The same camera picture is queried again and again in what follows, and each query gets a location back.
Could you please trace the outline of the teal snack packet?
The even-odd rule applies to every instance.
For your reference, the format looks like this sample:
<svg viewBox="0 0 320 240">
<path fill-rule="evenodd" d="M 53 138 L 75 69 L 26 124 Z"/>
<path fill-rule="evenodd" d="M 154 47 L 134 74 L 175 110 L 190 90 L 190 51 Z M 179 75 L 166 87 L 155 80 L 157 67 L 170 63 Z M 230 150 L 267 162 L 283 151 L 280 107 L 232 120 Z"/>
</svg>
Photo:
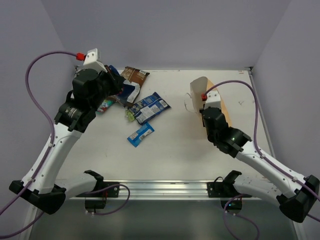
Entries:
<svg viewBox="0 0 320 240">
<path fill-rule="evenodd" d="M 111 99 L 105 99 L 98 107 L 96 113 L 104 114 L 116 101 Z"/>
</svg>

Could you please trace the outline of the blue kettle chips bag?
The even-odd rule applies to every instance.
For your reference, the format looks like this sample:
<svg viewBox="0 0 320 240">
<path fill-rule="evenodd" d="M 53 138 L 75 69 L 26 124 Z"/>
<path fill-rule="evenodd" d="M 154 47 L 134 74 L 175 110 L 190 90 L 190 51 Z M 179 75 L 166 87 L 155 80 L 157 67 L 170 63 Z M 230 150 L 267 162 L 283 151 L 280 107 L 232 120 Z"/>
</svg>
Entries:
<svg viewBox="0 0 320 240">
<path fill-rule="evenodd" d="M 142 126 L 171 106 L 157 93 L 139 100 L 127 110 L 131 111 L 135 120 Z"/>
</svg>

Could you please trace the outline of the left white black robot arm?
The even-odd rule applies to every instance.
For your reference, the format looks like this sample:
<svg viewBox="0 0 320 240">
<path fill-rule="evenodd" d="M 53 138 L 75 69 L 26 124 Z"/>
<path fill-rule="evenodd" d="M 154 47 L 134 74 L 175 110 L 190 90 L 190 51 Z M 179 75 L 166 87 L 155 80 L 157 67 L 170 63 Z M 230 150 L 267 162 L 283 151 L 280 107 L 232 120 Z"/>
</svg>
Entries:
<svg viewBox="0 0 320 240">
<path fill-rule="evenodd" d="M 96 118 L 103 101 L 123 90 L 125 78 L 111 70 L 80 70 L 72 80 L 54 118 L 53 131 L 38 159 L 21 180 L 14 180 L 9 190 L 46 214 L 56 213 L 70 198 L 103 193 L 103 176 L 86 170 L 79 176 L 57 181 L 57 175 L 75 143 Z"/>
</svg>

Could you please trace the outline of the dark blue snack packet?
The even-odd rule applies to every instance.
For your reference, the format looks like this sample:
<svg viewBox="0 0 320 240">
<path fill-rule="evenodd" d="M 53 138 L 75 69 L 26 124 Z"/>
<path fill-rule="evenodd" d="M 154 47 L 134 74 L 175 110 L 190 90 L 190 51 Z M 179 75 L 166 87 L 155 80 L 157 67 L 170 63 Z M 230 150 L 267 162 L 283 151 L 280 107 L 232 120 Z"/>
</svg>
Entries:
<svg viewBox="0 0 320 240">
<path fill-rule="evenodd" d="M 116 102 L 118 102 L 119 104 L 125 106 L 125 107 L 130 107 L 132 105 L 126 105 L 126 102 L 127 102 L 127 97 L 129 96 L 130 92 L 133 90 L 134 87 L 132 86 L 128 86 L 126 84 L 126 79 L 124 80 L 123 82 L 123 89 L 122 89 L 122 92 L 117 94 L 117 95 L 112 95 L 112 96 L 109 96 L 107 99 L 108 100 L 114 100 Z"/>
</svg>

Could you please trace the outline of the black snack bag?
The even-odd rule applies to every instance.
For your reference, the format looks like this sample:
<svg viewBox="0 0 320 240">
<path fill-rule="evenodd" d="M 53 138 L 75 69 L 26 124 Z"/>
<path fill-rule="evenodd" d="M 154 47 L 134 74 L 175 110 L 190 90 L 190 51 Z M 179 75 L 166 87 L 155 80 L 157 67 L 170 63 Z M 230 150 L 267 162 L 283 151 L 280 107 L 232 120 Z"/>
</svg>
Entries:
<svg viewBox="0 0 320 240">
<path fill-rule="evenodd" d="M 133 89 L 130 91 L 130 94 L 126 98 L 126 105 L 133 105 L 137 97 L 139 96 L 141 92 L 141 88 L 143 84 L 145 83 L 147 77 L 149 76 L 149 72 L 146 72 L 144 70 L 126 66 L 124 70 L 121 73 L 121 76 L 126 79 L 126 84 L 129 87 L 133 87 Z"/>
</svg>

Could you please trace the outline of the green snack packet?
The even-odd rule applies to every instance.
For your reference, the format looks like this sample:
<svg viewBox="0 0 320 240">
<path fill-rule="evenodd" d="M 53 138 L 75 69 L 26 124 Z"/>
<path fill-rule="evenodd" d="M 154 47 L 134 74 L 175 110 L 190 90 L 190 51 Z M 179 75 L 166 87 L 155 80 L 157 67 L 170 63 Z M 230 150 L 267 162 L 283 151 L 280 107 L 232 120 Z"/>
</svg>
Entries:
<svg viewBox="0 0 320 240">
<path fill-rule="evenodd" d="M 125 110 L 125 118 L 128 122 L 133 122 L 135 120 L 134 115 L 132 114 L 131 111 L 129 111 L 128 109 Z"/>
</svg>

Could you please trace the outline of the brown paper bag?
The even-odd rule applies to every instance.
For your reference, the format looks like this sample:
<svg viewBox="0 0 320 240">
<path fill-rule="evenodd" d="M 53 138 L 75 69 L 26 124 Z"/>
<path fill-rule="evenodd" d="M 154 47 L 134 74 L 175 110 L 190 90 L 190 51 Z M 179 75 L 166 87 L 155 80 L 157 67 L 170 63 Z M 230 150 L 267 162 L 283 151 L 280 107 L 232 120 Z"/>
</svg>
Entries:
<svg viewBox="0 0 320 240">
<path fill-rule="evenodd" d="M 190 83 L 189 96 L 192 99 L 193 110 L 198 118 L 197 123 L 201 127 L 201 131 L 206 133 L 207 136 L 222 138 L 229 135 L 233 128 L 230 125 L 229 113 L 221 97 L 221 109 L 213 107 L 203 109 L 204 102 L 201 95 L 212 90 L 218 91 L 207 77 L 202 76 Z"/>
</svg>

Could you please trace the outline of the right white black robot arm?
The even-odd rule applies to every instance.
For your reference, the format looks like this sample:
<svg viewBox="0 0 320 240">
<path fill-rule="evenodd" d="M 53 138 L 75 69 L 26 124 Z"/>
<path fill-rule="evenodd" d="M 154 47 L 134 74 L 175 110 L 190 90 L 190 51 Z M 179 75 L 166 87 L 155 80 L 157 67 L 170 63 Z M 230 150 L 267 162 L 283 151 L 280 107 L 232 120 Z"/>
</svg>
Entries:
<svg viewBox="0 0 320 240">
<path fill-rule="evenodd" d="M 223 112 L 216 107 L 200 110 L 207 139 L 221 152 L 237 159 L 266 177 L 269 186 L 252 185 L 247 195 L 274 202 L 290 220 L 302 223 L 319 200 L 320 180 L 304 176 L 286 167 L 262 150 L 255 138 L 229 126 Z"/>
</svg>

